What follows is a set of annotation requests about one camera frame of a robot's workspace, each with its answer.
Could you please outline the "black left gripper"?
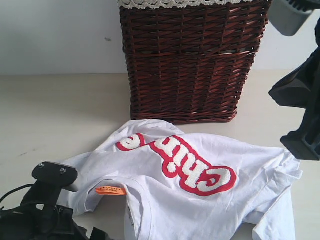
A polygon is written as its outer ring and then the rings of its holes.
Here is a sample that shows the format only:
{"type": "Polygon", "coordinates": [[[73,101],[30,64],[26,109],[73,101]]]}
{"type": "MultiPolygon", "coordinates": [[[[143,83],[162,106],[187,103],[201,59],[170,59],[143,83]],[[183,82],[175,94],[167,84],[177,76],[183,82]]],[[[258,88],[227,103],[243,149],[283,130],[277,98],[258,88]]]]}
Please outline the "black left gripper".
{"type": "Polygon", "coordinates": [[[74,240],[75,227],[70,211],[57,205],[62,189],[78,191],[78,171],[75,167],[45,161],[32,171],[37,181],[15,188],[0,201],[26,188],[19,206],[0,208],[0,238],[2,240],[74,240]]]}

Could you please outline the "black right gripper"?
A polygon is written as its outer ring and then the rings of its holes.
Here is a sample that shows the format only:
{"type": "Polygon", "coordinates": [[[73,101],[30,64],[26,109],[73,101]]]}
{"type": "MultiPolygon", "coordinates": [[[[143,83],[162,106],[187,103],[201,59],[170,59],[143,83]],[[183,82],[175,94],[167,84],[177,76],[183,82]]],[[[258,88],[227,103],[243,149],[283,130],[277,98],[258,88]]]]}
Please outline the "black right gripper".
{"type": "Polygon", "coordinates": [[[282,107],[304,109],[300,127],[280,142],[296,159],[320,159],[320,49],[297,69],[278,81],[268,93],[282,107]]]}

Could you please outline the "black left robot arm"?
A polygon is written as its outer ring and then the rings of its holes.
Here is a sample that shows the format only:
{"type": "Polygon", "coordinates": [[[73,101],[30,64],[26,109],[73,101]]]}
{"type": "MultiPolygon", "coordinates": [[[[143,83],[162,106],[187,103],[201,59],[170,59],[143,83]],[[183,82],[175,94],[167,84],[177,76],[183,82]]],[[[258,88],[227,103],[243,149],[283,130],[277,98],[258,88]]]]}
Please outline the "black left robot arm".
{"type": "Polygon", "coordinates": [[[73,210],[58,205],[62,190],[76,192],[79,174],[75,167],[42,162],[32,171],[35,183],[15,188],[1,197],[28,189],[19,206],[0,209],[2,240],[108,240],[109,235],[93,228],[91,235],[73,220],[73,210]]]}

